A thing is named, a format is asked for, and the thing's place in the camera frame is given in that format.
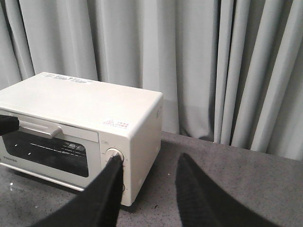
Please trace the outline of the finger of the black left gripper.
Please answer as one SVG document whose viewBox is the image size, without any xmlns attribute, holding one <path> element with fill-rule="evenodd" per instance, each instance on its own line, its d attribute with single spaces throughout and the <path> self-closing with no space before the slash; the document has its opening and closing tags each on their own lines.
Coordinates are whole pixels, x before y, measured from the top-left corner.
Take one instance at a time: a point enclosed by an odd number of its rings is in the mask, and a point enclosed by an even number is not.
<svg viewBox="0 0 303 227">
<path fill-rule="evenodd" d="M 19 130 L 19 120 L 15 116 L 0 115 L 0 135 Z"/>
</svg>

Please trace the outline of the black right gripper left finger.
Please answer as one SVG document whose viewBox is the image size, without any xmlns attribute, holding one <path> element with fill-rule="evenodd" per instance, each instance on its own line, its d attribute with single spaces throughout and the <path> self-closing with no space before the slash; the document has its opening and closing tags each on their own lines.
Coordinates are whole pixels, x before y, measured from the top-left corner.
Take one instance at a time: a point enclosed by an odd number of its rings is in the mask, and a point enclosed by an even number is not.
<svg viewBox="0 0 303 227">
<path fill-rule="evenodd" d="M 123 193 L 120 156 L 109 159 L 90 185 L 34 227 L 115 227 Z"/>
</svg>

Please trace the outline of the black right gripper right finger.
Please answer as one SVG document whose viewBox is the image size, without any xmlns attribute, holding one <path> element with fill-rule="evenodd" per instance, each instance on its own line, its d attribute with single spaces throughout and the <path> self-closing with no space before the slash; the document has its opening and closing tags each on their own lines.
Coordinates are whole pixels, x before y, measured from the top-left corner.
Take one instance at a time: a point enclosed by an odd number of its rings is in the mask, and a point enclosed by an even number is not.
<svg viewBox="0 0 303 227">
<path fill-rule="evenodd" d="M 279 157 L 179 156 L 176 195 L 185 227 L 300 227 L 303 165 Z"/>
</svg>

